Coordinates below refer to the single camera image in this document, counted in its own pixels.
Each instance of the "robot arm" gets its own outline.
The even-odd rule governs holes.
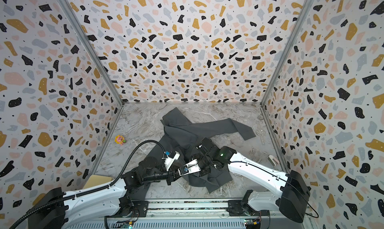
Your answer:
[[[164,165],[166,172],[156,169],[158,160],[148,157],[141,161],[138,167],[123,174],[113,185],[105,183],[92,188],[63,193],[61,188],[51,190],[31,210],[40,207],[45,203],[63,196],[81,195],[64,202],[57,203],[34,213],[28,219],[30,229],[66,229],[93,218],[112,216],[122,211],[129,214],[132,211],[133,203],[129,195],[140,190],[140,187],[147,182],[166,180],[167,184],[178,178],[194,173],[195,176],[208,174],[211,168],[221,169],[228,165],[230,172],[245,176],[271,191],[276,198],[275,202],[266,204],[260,203],[249,190],[244,201],[244,211],[277,210],[295,222],[303,222],[306,206],[310,196],[301,175],[295,171],[290,174],[270,169],[258,164],[236,150],[229,147],[219,149],[210,139],[204,139],[196,146],[199,153],[192,155],[190,162],[177,167],[173,165],[178,159],[179,153],[166,152]]]

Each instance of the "black speckle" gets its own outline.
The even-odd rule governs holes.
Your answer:
[[[355,114],[358,118],[365,118],[364,114],[362,113],[362,109],[360,107],[355,107]]]
[[[339,98],[344,99],[345,101],[349,98],[351,95],[349,92],[345,91],[343,88],[339,88],[337,91],[339,94]]]

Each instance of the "gray marble surface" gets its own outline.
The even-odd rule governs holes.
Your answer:
[[[178,107],[193,123],[232,118],[252,127],[253,131],[257,128],[257,121],[260,121],[257,116],[261,114],[256,104],[126,104],[95,174],[116,177],[132,150],[141,141],[160,140],[164,135],[160,119],[175,107]],[[272,168],[267,157],[268,155],[276,156],[276,152],[265,122],[260,121],[260,123],[266,131],[265,145],[261,144],[259,136],[244,141],[238,132],[214,136],[212,141],[219,148],[231,147],[253,161]],[[115,143],[114,139],[117,135],[124,136],[126,140],[124,145]],[[153,144],[142,145],[128,164],[126,172],[136,167],[153,146]],[[206,188],[190,186],[183,178],[170,186],[167,186],[165,181],[152,183],[146,198],[242,198],[249,189],[266,191],[248,178],[236,174],[232,174],[232,177],[233,181],[210,194]]]

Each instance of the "yellow toy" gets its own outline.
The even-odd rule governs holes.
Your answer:
[[[117,135],[116,138],[115,138],[115,142],[117,144],[123,145],[125,143],[124,137],[120,136],[120,135]]]

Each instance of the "garment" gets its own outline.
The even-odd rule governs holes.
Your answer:
[[[191,155],[198,153],[195,145],[204,138],[211,138],[215,135],[239,132],[244,140],[255,137],[250,126],[234,121],[230,118],[203,123],[191,123],[177,107],[169,111],[161,120],[164,125],[164,136],[159,141],[165,150],[175,150],[180,153],[180,157],[175,163],[184,165],[189,162]],[[163,152],[160,146],[156,145],[147,157],[162,158]],[[222,185],[232,181],[228,167],[223,169],[211,168],[211,172],[202,177],[188,174],[183,177],[191,186],[206,187],[212,193]],[[144,185],[139,194],[132,195],[136,198],[145,198],[149,185]]]

